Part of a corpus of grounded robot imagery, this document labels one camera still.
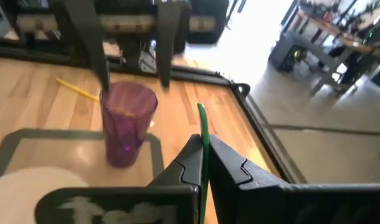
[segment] yellow straw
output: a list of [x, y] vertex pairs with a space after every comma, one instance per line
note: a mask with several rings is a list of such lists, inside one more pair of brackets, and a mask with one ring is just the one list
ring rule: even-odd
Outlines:
[[76, 91], [77, 93], [81, 94], [82, 96], [86, 96], [87, 98], [90, 98], [90, 99], [92, 99], [92, 100], [94, 100], [94, 101], [99, 102], [97, 96], [93, 96], [92, 94], [90, 94], [90, 93], [88, 93], [88, 92], [86, 92], [86, 91], [84, 91], [84, 90], [81, 90], [80, 88], [78, 88], [78, 87], [76, 87], [76, 86], [74, 86], [74, 85], [71, 85], [71, 84], [67, 83], [66, 81], [63, 81], [63, 80], [61, 80], [61, 79], [59, 79], [59, 78], [56, 78], [56, 80], [57, 80], [61, 85], [65, 86], [65, 87], [67, 87], [67, 88], [69, 88], [69, 89], [71, 89], [71, 90], [73, 90], [73, 91]]

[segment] green straw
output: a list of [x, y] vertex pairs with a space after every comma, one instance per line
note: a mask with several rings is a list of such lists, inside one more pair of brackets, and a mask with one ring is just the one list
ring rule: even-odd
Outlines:
[[201, 208], [200, 208], [200, 224], [204, 224], [207, 195], [208, 195], [208, 162], [209, 162], [209, 133], [208, 119], [205, 107], [202, 103], [197, 104], [200, 114], [201, 138], [204, 145], [204, 159], [202, 161], [202, 192], [201, 192]]

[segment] wooden floor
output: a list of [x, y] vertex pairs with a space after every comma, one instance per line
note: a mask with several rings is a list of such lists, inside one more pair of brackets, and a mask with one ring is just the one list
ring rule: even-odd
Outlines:
[[[180, 59], [176, 63], [194, 65], [194, 62]], [[79, 86], [93, 95], [97, 95], [100, 91], [96, 78], [88, 70], [0, 58], [0, 142], [5, 135], [22, 128], [102, 130], [100, 105], [60, 86], [55, 80], [56, 77]], [[177, 156], [191, 134], [200, 133], [197, 103], [203, 103], [209, 118], [210, 133], [218, 135], [260, 167], [270, 170], [259, 140], [228, 89], [173, 81], [169, 93], [166, 93], [161, 90], [156, 78], [112, 74], [112, 81], [117, 80], [140, 83], [157, 94], [159, 105], [153, 118], [153, 126], [148, 132], [161, 141], [165, 167]], [[67, 153], [67, 151], [54, 152], [56, 153]], [[83, 159], [80, 156], [86, 157], [86, 153], [91, 151], [84, 150], [81, 153], [82, 155], [72, 154], [69, 159], [74, 162], [67, 165], [68, 162], [64, 157], [58, 155], [48, 157], [40, 150], [17, 152], [12, 159], [15, 164], [10, 164], [6, 172], [40, 166], [42, 164], [40, 161], [46, 157], [48, 158], [45, 161], [50, 161], [51, 166], [70, 169], [79, 175], [91, 174], [94, 170], [100, 169], [95, 164], [107, 166], [105, 162], [90, 161], [86, 166], [78, 168], [76, 164], [81, 164], [79, 160]], [[100, 159], [94, 155], [87, 157]], [[94, 181], [98, 179], [97, 175], [92, 175], [93, 180], [89, 180], [90, 185], [103, 185], [103, 179], [108, 179], [108, 176], [108, 172], [104, 173], [97, 182]], [[137, 178], [142, 178], [141, 174], [138, 173]], [[206, 220], [208, 223], [216, 223], [210, 192]]]

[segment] black pole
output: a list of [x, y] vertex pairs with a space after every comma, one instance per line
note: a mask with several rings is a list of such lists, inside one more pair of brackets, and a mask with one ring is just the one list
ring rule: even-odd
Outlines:
[[288, 20], [286, 21], [286, 23], [284, 23], [284, 25], [283, 25], [282, 33], [285, 33], [288, 30], [288, 28], [290, 27], [292, 21], [294, 20], [295, 16], [297, 15], [298, 10], [299, 10], [298, 7], [294, 7], [292, 9], [290, 17], [288, 18]]
[[229, 23], [230, 18], [232, 17], [232, 13], [234, 11], [235, 5], [237, 5], [238, 1], [239, 0], [233, 0], [232, 6], [230, 7], [229, 15], [227, 15], [226, 17], [226, 25]]
[[293, 14], [293, 11], [297, 5], [298, 5], [298, 0], [293, 0], [280, 23], [282, 26], [284, 26], [288, 22], [288, 20], [291, 18], [291, 15]]
[[340, 18], [338, 19], [338, 22], [336, 23], [336, 25], [338, 26], [341, 22], [341, 20], [347, 15], [347, 13], [349, 12], [349, 10], [352, 9], [352, 7], [355, 5], [355, 3], [357, 2], [358, 0], [353, 0], [351, 2], [351, 4], [348, 6], [348, 8], [345, 9], [345, 11], [340, 15]]

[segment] machine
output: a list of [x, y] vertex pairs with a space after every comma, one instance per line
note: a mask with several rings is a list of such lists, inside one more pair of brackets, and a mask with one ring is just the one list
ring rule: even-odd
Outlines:
[[[67, 55], [72, 65], [90, 67], [104, 89], [108, 89], [109, 83], [104, 40], [117, 43], [122, 57], [116, 59], [131, 71], [139, 69], [141, 52], [149, 53], [155, 40], [156, 73], [161, 85], [167, 88], [171, 59], [184, 51], [186, 42], [215, 44], [219, 40], [228, 0], [0, 0], [0, 7], [20, 39], [15, 43], [0, 40], [0, 46], [16, 44], [43, 53]], [[43, 32], [47, 40], [37, 40], [37, 32]]]

